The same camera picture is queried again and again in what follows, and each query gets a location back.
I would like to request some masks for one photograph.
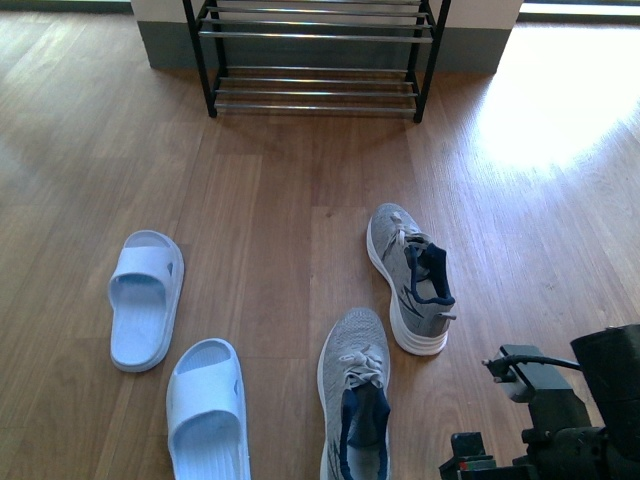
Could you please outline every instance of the shoe rack shelf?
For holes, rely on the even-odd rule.
[[[450,3],[442,0],[436,20],[429,0],[205,0],[197,15],[191,0],[183,0],[210,117],[219,110],[275,109],[401,114],[416,123],[422,121]],[[206,38],[214,39],[217,67],[205,64]],[[258,48],[276,39],[302,46],[330,42],[329,63],[346,42],[357,42],[364,56],[378,55],[372,44],[403,44],[406,68],[237,65],[227,61],[226,45],[236,39],[260,42]],[[416,64],[425,45],[420,82]]]

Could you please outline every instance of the gray wall base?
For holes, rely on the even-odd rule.
[[[153,68],[195,68],[186,23],[138,22]],[[495,73],[510,30],[447,28],[438,55],[439,71]],[[281,39],[225,39],[230,65],[406,68],[409,45]],[[212,39],[203,39],[207,66],[217,58]],[[421,49],[424,70],[429,46]]]

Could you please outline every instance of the slide sandal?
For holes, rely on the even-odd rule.
[[[203,340],[178,361],[167,424],[176,480],[251,478],[242,373],[228,342]]]
[[[182,253],[166,235],[141,230],[124,243],[109,282],[111,359],[120,370],[143,372],[165,357],[183,276]]]

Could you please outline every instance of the gray sneaker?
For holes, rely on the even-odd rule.
[[[367,228],[369,258],[391,287],[389,317],[398,344],[433,355],[447,343],[455,299],[447,281],[447,252],[436,247],[400,206],[380,205]]]
[[[350,310],[329,333],[318,362],[325,422],[320,480],[391,478],[388,383],[380,319],[366,308]]]

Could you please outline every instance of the white shoelace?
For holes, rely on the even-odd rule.
[[[411,243],[411,245],[422,250],[426,249],[427,246],[429,246],[429,244],[431,243],[431,238],[429,237],[429,235],[422,233],[412,225],[407,225],[406,223],[404,223],[398,212],[394,212],[391,214],[391,220],[396,227],[396,231],[393,232],[393,235],[391,235],[391,238],[389,238],[389,241],[387,242],[387,246],[385,247],[384,253],[382,254],[383,259],[389,254],[389,252],[391,251],[391,247],[393,247],[393,245],[395,245],[396,243],[398,243],[401,247],[404,247],[408,243]],[[424,242],[414,241],[414,239],[416,238],[420,238],[424,240]]]
[[[347,371],[349,388],[353,389],[368,382],[376,388],[384,386],[382,358],[370,350],[371,345],[368,345],[359,352],[340,357],[340,363]]]

